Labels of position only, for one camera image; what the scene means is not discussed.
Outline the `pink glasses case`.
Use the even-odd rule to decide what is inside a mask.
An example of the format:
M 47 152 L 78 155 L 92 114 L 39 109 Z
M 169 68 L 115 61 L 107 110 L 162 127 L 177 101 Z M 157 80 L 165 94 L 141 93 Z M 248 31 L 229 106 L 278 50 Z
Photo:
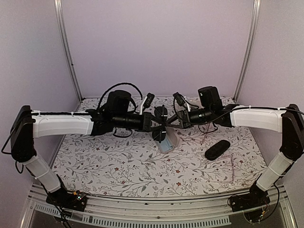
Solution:
M 163 141 L 156 142 L 160 152 L 167 154 L 174 151 L 179 146 L 180 138 L 173 128 L 167 130 L 166 136 Z

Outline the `black round sunglasses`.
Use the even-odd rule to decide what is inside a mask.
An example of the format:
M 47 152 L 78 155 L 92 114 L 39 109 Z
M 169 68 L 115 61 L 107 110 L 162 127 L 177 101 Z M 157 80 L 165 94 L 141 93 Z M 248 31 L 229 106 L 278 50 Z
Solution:
M 156 126 L 156 130 L 152 131 L 152 138 L 161 143 L 164 141 L 166 137 L 166 121 L 168 118 L 168 110 L 167 108 L 162 105 L 154 108 L 154 116 L 156 118 L 156 123 L 159 125 Z

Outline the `light blue cleaning cloth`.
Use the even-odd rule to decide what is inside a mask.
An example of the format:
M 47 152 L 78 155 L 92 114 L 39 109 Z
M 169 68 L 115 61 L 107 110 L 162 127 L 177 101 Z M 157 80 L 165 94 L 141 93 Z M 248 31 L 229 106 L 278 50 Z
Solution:
M 167 152 L 173 148 L 173 145 L 171 144 L 168 138 L 165 138 L 159 143 L 159 148 L 162 152 Z

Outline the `orange lens sunglasses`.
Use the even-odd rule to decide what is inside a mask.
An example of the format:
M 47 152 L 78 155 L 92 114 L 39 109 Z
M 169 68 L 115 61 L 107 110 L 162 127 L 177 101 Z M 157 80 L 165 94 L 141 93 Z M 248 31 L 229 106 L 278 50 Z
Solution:
M 208 134 L 214 133 L 218 130 L 218 127 L 214 124 L 214 123 L 209 123 L 204 127 L 198 127 L 199 131 L 202 133 L 203 135 L 203 139 L 201 140 L 201 145 L 205 142 L 206 137 Z

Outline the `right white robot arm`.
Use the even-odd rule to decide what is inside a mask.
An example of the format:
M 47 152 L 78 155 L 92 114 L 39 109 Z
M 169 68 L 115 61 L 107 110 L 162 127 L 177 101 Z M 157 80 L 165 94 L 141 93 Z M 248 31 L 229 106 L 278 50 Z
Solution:
M 257 107 L 229 104 L 224 106 L 215 86 L 198 90 L 202 108 L 191 110 L 189 107 L 175 111 L 174 116 L 166 121 L 179 121 L 179 128 L 186 129 L 194 125 L 215 123 L 224 127 L 251 127 L 275 131 L 282 134 L 282 145 L 278 155 L 270 162 L 265 171 L 250 187 L 246 195 L 249 207 L 256 207 L 263 201 L 266 191 L 286 174 L 292 165 L 304 153 L 304 120 L 298 106 Z

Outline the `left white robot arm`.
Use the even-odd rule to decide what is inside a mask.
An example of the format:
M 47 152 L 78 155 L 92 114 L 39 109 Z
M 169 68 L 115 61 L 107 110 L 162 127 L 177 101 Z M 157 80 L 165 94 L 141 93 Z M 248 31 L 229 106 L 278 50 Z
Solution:
M 60 178 L 50 169 L 34 148 L 34 139 L 52 135 L 80 134 L 100 136 L 110 133 L 115 128 L 152 132 L 154 139 L 161 142 L 165 138 L 167 111 L 164 106 L 153 114 L 145 112 L 153 101 L 149 93 L 139 105 L 129 110 L 134 100 L 124 90 L 109 93 L 105 104 L 96 109 L 83 112 L 41 112 L 33 111 L 30 106 L 23 106 L 17 115 L 5 143 L 10 144 L 9 155 L 23 164 L 45 187 L 54 201 L 60 206 L 67 206 L 70 193 L 65 189 Z

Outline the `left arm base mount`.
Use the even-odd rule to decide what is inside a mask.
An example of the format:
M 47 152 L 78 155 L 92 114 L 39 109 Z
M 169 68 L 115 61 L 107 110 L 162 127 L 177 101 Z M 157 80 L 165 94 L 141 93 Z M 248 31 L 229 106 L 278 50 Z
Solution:
M 65 188 L 60 188 L 54 192 L 48 192 L 46 202 L 61 208 L 84 212 L 87 197 L 79 190 L 69 192 Z

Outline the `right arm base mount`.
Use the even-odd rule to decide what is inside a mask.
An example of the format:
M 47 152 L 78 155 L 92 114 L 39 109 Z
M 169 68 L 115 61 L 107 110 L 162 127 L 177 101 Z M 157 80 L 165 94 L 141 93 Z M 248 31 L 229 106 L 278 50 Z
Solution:
M 242 195 L 233 194 L 227 204 L 233 212 L 242 211 L 245 220 L 249 223 L 260 223 L 269 209 L 270 198 L 268 194 L 257 197 L 253 193 Z

